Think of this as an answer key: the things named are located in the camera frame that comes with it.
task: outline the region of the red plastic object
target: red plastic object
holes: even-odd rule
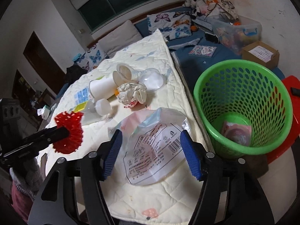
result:
[[[69,131],[69,136],[67,138],[53,143],[55,152],[70,154],[81,146],[83,130],[81,128],[80,120],[82,115],[83,113],[81,112],[62,112],[55,116],[54,120],[57,127],[65,127]]]
[[[293,105],[293,123],[289,135],[285,141],[275,150],[267,154],[268,163],[273,162],[275,159],[280,157],[288,148],[292,146],[295,139],[300,134],[300,97],[293,96],[291,93],[291,87],[300,89],[300,81],[295,76],[289,76],[283,81],[284,86],[289,92],[289,96],[292,100]]]

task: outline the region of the cardboard box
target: cardboard box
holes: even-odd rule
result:
[[[257,46],[261,46],[273,53],[270,61],[265,63],[263,60],[259,59],[258,57],[256,57],[255,55],[253,55],[249,52],[250,50],[252,50],[253,48],[255,48]],[[278,52],[278,50],[272,48],[271,46],[268,46],[267,44],[265,44],[261,41],[256,41],[248,46],[245,46],[242,49],[242,59],[258,63],[260,65],[265,66],[268,69],[273,69],[273,68],[277,67],[277,65],[278,65],[279,52]]]

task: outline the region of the barcode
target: barcode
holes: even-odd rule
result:
[[[170,151],[172,151],[173,154],[177,152],[179,149],[181,149],[180,137],[175,139],[173,143],[169,144],[168,148],[170,149]]]

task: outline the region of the white quilt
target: white quilt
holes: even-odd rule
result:
[[[74,107],[74,94],[88,86],[91,80],[102,76],[104,73],[114,71],[117,63],[127,63],[139,70],[156,68],[165,75],[167,84],[152,95],[147,96],[147,106],[150,109],[173,108],[185,114],[192,129],[192,139],[202,143],[206,148],[184,86],[174,68],[169,50],[160,31],[156,31],[117,52],[114,58],[104,60],[98,68],[83,75],[67,89],[54,111],[53,117]],[[113,111],[112,118],[107,122],[83,126],[83,142],[76,152],[70,155],[55,153],[52,145],[40,152],[38,163],[40,163],[44,153],[48,154],[46,174],[59,157],[63,156],[67,160],[79,159],[90,151],[97,150],[101,143],[109,140],[108,128],[116,126],[117,123],[132,113],[132,110],[124,109],[115,97],[111,97],[109,101]],[[55,125],[52,118],[47,127],[50,128]],[[76,188],[80,187],[80,178],[77,178],[75,183]],[[191,175],[186,161],[183,161],[163,181],[152,185],[133,186],[122,179],[116,169],[104,183],[101,183],[102,192],[111,215],[122,220],[136,221],[142,224],[187,224],[197,203],[201,186],[202,182],[198,182]],[[80,189],[76,189],[77,201],[83,204],[82,193],[78,190]],[[145,215],[147,212],[145,211],[148,209],[152,209],[158,216],[147,219],[147,215]]]

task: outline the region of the transparent storage bin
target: transparent storage bin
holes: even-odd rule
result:
[[[260,40],[262,25],[255,20],[239,16],[241,25],[231,25],[226,16],[215,15],[207,18],[214,34],[218,35],[221,44],[235,54],[240,55],[242,48]]]

